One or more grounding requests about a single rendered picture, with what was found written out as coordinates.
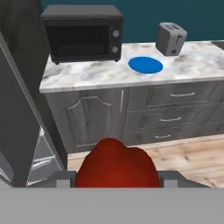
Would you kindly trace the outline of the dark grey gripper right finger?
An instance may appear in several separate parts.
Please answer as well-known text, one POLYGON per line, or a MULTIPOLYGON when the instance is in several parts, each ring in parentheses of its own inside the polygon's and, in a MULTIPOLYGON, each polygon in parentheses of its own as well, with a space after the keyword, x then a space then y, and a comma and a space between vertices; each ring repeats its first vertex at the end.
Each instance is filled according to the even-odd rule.
POLYGON ((163 188, 205 187, 205 185, 185 178, 178 171, 159 171, 158 176, 163 188))

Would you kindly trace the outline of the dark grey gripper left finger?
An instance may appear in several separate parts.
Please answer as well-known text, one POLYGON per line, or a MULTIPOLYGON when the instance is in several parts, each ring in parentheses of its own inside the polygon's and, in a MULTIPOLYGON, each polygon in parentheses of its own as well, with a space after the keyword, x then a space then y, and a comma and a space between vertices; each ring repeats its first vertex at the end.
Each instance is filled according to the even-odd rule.
POLYGON ((39 182, 38 187, 72 188, 75 179, 75 171, 56 171, 48 179, 39 182))

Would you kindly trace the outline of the red bell pepper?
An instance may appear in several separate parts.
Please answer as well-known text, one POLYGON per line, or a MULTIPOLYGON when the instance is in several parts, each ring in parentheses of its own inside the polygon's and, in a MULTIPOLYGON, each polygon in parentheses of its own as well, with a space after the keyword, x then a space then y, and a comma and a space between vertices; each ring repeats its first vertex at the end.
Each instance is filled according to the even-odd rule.
POLYGON ((159 177, 151 157, 144 150, 106 138, 85 157, 75 186, 159 187, 159 177))

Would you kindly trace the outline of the grey fridge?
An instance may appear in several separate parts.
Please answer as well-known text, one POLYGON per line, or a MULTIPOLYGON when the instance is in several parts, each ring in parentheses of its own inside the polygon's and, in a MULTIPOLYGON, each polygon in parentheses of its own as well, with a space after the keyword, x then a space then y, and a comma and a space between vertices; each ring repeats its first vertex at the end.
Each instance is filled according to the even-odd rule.
POLYGON ((27 183, 47 179, 67 168, 67 152, 47 100, 39 92, 49 49, 40 22, 40 0, 0 0, 0 32, 15 66, 13 70, 40 129, 27 183))

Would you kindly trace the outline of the grey fridge door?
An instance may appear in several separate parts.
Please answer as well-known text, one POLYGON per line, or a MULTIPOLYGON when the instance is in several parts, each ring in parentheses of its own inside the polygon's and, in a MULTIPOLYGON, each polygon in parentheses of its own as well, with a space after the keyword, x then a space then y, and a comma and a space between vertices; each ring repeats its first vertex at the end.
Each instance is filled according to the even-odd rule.
POLYGON ((14 187, 25 187, 40 126, 14 66, 0 32, 0 175, 14 187))

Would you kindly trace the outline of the blue plate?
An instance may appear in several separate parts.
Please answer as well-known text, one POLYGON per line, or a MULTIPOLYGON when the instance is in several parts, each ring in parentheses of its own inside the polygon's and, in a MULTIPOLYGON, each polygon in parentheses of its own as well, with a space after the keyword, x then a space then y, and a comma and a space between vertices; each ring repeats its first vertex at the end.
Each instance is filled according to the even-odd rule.
POLYGON ((163 70, 163 64, 151 57, 134 57, 128 62, 129 67, 140 74, 156 74, 163 70))

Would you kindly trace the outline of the grey drawer front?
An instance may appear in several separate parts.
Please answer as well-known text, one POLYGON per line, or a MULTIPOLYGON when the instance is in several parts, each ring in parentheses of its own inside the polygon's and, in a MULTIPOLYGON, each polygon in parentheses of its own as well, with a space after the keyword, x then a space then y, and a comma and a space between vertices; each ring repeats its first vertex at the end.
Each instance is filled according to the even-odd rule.
POLYGON ((132 87, 129 91, 129 111, 181 103, 222 102, 224 81, 204 81, 132 87))
POLYGON ((205 123, 218 107, 218 103, 213 103, 128 112, 124 131, 130 133, 153 128, 205 123))
POLYGON ((224 134, 224 122, 176 126, 126 133, 123 135, 122 141, 125 145, 139 145, 219 134, 224 134))

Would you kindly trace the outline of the grey cupboard door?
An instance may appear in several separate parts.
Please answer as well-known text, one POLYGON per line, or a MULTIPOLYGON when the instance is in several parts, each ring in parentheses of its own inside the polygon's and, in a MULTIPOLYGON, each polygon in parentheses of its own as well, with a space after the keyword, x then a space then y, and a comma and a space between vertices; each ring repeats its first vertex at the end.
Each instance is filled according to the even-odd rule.
POLYGON ((127 88, 46 94, 66 152, 91 151, 103 138, 123 139, 127 88), (120 113, 121 90, 124 90, 120 113))

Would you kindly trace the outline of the grey toaster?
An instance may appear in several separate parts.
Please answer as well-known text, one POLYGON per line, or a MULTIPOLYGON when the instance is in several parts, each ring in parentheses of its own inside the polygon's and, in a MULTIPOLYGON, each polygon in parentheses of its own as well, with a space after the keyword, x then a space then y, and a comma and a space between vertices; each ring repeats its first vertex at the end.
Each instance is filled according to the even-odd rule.
POLYGON ((161 22, 158 25, 156 48, 164 56, 178 56, 187 37, 187 31, 178 24, 161 22))

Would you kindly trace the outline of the black microwave oven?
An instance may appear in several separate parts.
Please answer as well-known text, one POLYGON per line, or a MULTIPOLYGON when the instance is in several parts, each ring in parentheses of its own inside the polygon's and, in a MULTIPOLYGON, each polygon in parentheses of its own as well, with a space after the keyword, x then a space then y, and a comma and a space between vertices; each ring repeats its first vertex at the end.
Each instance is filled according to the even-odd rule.
POLYGON ((123 14, 114 5, 48 5, 41 20, 56 65, 121 58, 123 14))

